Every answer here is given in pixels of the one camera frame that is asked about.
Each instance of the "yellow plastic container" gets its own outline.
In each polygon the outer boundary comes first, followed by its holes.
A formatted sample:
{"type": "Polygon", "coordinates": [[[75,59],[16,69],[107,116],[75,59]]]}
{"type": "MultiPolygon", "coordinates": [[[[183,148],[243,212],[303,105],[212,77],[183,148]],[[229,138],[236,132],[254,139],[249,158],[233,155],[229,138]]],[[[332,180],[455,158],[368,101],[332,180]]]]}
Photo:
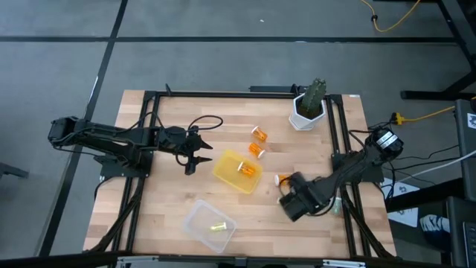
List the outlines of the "yellow plastic container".
{"type": "Polygon", "coordinates": [[[232,150],[226,150],[213,169],[213,175],[246,194],[254,191],[262,173],[263,168],[260,165],[232,150]],[[242,162],[255,170],[252,176],[238,171],[242,162]]]}

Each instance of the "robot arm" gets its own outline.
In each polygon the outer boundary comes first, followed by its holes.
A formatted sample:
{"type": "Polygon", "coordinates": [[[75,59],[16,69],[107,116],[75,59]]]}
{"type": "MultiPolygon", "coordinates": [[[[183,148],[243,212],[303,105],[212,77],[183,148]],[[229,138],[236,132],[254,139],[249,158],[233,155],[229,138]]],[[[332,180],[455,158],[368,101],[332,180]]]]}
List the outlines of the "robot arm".
{"type": "Polygon", "coordinates": [[[123,129],[96,124],[75,117],[60,118],[51,122],[48,140],[54,148],[80,145],[105,153],[94,160],[103,165],[101,176],[148,176],[152,163],[152,151],[172,153],[188,158],[182,164],[185,174],[191,175],[201,162],[211,159],[195,157],[201,148],[213,149],[205,143],[199,128],[181,127],[136,127],[123,129]]]}
{"type": "Polygon", "coordinates": [[[365,139],[364,148],[346,155],[327,178],[306,181],[300,172],[293,173],[287,179],[290,192],[280,198],[280,204],[292,221],[305,214],[316,214],[329,205],[340,185],[360,182],[367,169],[395,159],[402,150],[403,141],[392,131],[387,128],[375,130],[365,139]]]}

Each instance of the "potted plant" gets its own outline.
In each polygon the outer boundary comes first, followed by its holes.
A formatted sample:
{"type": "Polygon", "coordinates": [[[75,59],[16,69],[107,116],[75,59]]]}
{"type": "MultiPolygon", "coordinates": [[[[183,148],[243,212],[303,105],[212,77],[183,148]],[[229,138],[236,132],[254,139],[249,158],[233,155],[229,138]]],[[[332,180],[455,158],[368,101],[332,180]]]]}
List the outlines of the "potted plant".
{"type": "Polygon", "coordinates": [[[289,122],[296,130],[312,130],[315,123],[325,116],[323,101],[325,94],[326,81],[316,78],[304,94],[293,100],[289,122]]]}

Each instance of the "clear plastic container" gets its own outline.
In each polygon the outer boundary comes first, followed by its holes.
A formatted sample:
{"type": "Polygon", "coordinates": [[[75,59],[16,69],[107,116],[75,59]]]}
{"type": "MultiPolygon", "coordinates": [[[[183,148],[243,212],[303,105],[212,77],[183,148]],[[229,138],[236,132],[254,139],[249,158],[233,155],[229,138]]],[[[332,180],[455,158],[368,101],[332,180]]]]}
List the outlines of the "clear plastic container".
{"type": "Polygon", "coordinates": [[[197,200],[184,221],[186,233],[207,245],[216,253],[222,253],[237,229],[237,222],[204,200],[197,200]]]}

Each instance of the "yellow cable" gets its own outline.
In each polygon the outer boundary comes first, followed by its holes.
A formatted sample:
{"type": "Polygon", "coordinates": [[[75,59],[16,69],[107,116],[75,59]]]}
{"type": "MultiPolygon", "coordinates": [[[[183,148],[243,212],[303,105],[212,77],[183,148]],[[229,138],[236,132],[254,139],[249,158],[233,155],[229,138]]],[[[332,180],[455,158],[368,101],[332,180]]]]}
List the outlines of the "yellow cable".
{"type": "Polygon", "coordinates": [[[426,118],[430,118],[432,116],[435,116],[435,115],[439,115],[440,113],[442,112],[447,112],[447,111],[451,111],[454,109],[454,106],[450,106],[450,107],[446,107],[445,109],[441,109],[440,111],[436,111],[436,112],[432,112],[431,114],[429,115],[424,115],[422,117],[418,117],[418,118],[414,118],[414,119],[409,119],[409,118],[404,118],[403,116],[401,116],[398,112],[396,112],[396,124],[398,125],[401,125],[403,124],[403,122],[416,122],[416,121],[420,121],[420,120],[423,120],[423,119],[426,119],[426,118]]]}
{"type": "MultiPolygon", "coordinates": [[[[373,7],[365,0],[360,0],[362,3],[366,4],[368,7],[370,7],[370,10],[372,10],[372,15],[375,16],[375,10],[373,9],[373,7]]],[[[385,29],[385,30],[381,30],[379,29],[379,26],[377,25],[377,20],[376,19],[372,19],[373,20],[373,27],[375,27],[375,29],[377,31],[379,31],[380,33],[384,33],[384,32],[388,32],[390,30],[392,30],[393,28],[395,28],[396,26],[398,26],[400,23],[402,23],[405,19],[407,19],[408,16],[410,16],[410,14],[415,10],[415,7],[417,7],[417,5],[421,2],[422,0],[417,0],[416,3],[414,4],[413,7],[411,7],[411,9],[394,25],[390,26],[389,28],[385,29]]]]}

